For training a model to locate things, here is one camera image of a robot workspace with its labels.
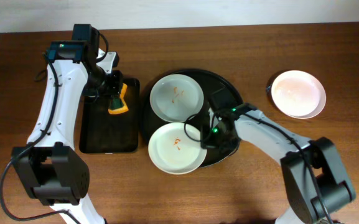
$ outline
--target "cable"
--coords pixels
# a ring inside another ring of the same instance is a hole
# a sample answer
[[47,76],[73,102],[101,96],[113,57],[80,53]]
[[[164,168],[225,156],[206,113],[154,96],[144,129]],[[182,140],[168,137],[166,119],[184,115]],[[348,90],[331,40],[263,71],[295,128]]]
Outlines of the cable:
[[[206,137],[205,139],[203,139],[203,142],[206,142],[206,141],[208,141],[208,140],[210,139],[210,137],[211,137],[211,135],[212,135],[213,122],[214,122],[214,120],[215,120],[215,118],[216,118],[218,112],[219,112],[219,111],[215,112],[215,113],[212,115],[211,125],[210,125],[210,132],[208,133],[207,137]],[[192,115],[190,115],[190,116],[185,120],[185,123],[184,123],[184,131],[185,131],[186,136],[187,136],[188,138],[190,138],[191,140],[196,141],[196,142],[201,142],[201,140],[197,140],[197,139],[194,139],[194,138],[190,137],[189,134],[188,134],[187,131],[186,131],[186,124],[189,122],[190,119],[192,119],[192,118],[195,117],[196,115],[198,115],[198,114],[192,114]]]
[[97,63],[103,61],[103,59],[105,59],[105,57],[106,57],[106,55],[107,55],[107,52],[109,51],[109,42],[107,41],[106,37],[105,37],[103,34],[101,34],[100,32],[99,32],[99,35],[100,35],[100,36],[102,37],[102,39],[105,41],[105,44],[106,44],[106,52],[105,52],[105,54],[104,54],[102,57],[96,59],[96,62],[97,62]]
[[314,183],[317,198],[318,198],[318,200],[320,202],[320,205],[323,208],[324,215],[326,216],[327,221],[329,221],[330,224],[333,224],[333,220],[331,219],[330,214],[327,211],[327,207],[324,204],[322,193],[320,192],[319,186],[317,185],[317,180],[316,180],[316,177],[314,175],[314,171],[312,170],[312,166],[309,164],[309,162],[306,159],[306,156],[304,154],[304,151],[301,149],[301,147],[298,145],[298,143],[292,137],[290,137],[287,133],[285,133],[282,129],[276,127],[275,125],[267,123],[267,122],[263,121],[262,119],[255,118],[255,117],[253,117],[251,115],[248,115],[248,114],[243,114],[243,115],[245,115],[245,116],[247,116],[247,117],[249,117],[249,118],[251,118],[251,119],[253,119],[253,120],[255,120],[255,121],[259,122],[259,123],[265,124],[266,126],[269,126],[269,127],[273,128],[273,129],[275,129],[276,131],[279,131],[284,137],[286,137],[291,142],[291,144],[295,145],[295,147],[299,150],[299,152],[301,154],[301,157],[303,158],[306,166],[308,167],[309,174],[312,177],[312,181]]
[[26,218],[20,218],[17,217],[15,215],[13,215],[6,207],[5,204],[5,200],[4,200],[4,192],[3,192],[3,188],[4,188],[4,180],[5,180],[5,176],[9,170],[9,168],[13,165],[13,163],[17,162],[20,158],[22,158],[23,156],[25,156],[38,142],[40,142],[45,135],[48,133],[48,130],[50,128],[50,125],[52,124],[52,120],[54,119],[54,114],[55,114],[55,109],[56,109],[56,104],[57,104],[57,97],[58,97],[58,92],[59,92],[59,81],[57,78],[57,73],[55,70],[55,67],[52,65],[52,63],[49,61],[48,57],[46,56],[46,54],[43,54],[44,59],[47,61],[47,63],[49,64],[52,73],[54,75],[55,78],[55,95],[54,95],[54,101],[52,103],[52,108],[50,111],[50,115],[49,115],[49,119],[47,122],[47,125],[45,127],[44,130],[41,130],[41,135],[32,143],[30,143],[21,153],[19,153],[19,155],[17,155],[16,157],[12,158],[6,165],[4,171],[2,172],[1,178],[0,178],[0,204],[2,209],[4,210],[5,214],[15,220],[15,221],[31,221],[31,220],[36,220],[39,218],[44,218],[44,217],[49,217],[51,215],[56,215],[59,213],[64,213],[67,216],[69,216],[76,224],[80,224],[80,222],[68,211],[68,210],[59,210],[59,211],[54,211],[54,212],[49,212],[49,213],[45,213],[45,214],[41,214],[41,215],[36,215],[33,217],[26,217]]

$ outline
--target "white bowl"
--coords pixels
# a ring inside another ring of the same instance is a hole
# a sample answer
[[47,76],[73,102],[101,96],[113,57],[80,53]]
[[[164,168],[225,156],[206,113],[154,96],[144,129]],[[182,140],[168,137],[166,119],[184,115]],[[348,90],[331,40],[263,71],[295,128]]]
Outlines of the white bowl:
[[168,75],[152,88],[150,105],[164,121],[183,122],[200,112],[204,95],[200,85],[186,75]]
[[297,70],[280,74],[273,81],[271,94],[277,108],[293,118],[312,118],[326,104],[326,93],[318,79]]
[[[186,125],[190,137],[200,139],[200,131]],[[189,139],[183,123],[169,123],[155,131],[149,141],[149,156],[154,165],[169,174],[187,174],[204,161],[207,150]]]

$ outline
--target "black round tray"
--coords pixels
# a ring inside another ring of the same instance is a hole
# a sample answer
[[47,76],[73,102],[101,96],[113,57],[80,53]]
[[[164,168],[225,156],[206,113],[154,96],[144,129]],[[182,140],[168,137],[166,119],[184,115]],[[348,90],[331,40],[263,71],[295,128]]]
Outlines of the black round tray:
[[[210,106],[208,104],[208,97],[215,91],[220,90],[222,88],[227,88],[236,99],[237,104],[240,105],[243,103],[240,94],[237,92],[235,87],[230,84],[227,80],[222,78],[221,76],[201,69],[183,69],[169,73],[171,74],[182,74],[187,75],[190,78],[193,78],[202,88],[204,94],[204,103],[203,107],[199,112],[199,115],[192,118],[189,122],[190,125],[196,127],[200,130],[202,124],[202,116],[201,114],[208,114],[208,110]],[[156,83],[154,82],[152,85],[149,85],[150,88],[146,90],[146,94],[144,94],[143,106],[142,106],[142,117],[140,124],[140,131],[147,143],[149,143],[150,137],[153,135],[157,129],[161,126],[168,124],[168,122],[160,119],[152,110],[150,105],[150,92],[151,87]],[[224,158],[228,157],[234,150],[237,149],[234,147],[232,150],[221,152],[216,150],[208,150],[207,156],[204,159],[201,167],[210,166],[212,164],[216,164],[217,162],[222,161]]]

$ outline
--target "black rectangular tray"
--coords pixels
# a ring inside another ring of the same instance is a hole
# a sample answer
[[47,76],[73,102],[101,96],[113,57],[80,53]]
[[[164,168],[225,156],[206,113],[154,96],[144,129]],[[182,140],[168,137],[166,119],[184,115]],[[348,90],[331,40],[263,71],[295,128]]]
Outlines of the black rectangular tray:
[[110,97],[96,101],[85,97],[80,136],[82,153],[134,152],[138,148],[139,130],[139,80],[125,78],[124,96],[129,111],[112,115],[108,112]]

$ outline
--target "wooden table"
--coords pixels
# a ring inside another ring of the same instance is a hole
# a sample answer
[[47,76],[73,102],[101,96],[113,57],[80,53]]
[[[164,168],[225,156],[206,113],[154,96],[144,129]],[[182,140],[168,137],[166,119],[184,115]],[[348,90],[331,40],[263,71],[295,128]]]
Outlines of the wooden table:
[[[357,191],[357,199],[334,213],[359,223],[359,23],[190,29],[104,30],[119,52],[118,69],[142,87],[177,68],[202,68],[228,79],[243,99],[272,120],[303,136],[325,136],[337,146]],[[41,53],[71,32],[0,34],[0,175],[12,146],[23,146],[37,120],[45,90],[34,75],[45,68]],[[267,99],[265,86],[282,70],[315,75],[327,104],[315,118],[285,116]],[[77,114],[78,148],[82,105]],[[141,139],[134,154],[77,153],[90,168],[89,195],[109,223],[248,223],[273,219],[288,207],[280,167],[243,142],[223,162],[174,176],[157,169]],[[13,170],[5,196],[11,212],[25,217],[50,211],[28,198]],[[62,223],[59,216],[34,223]],[[2,212],[0,223],[16,223]]]

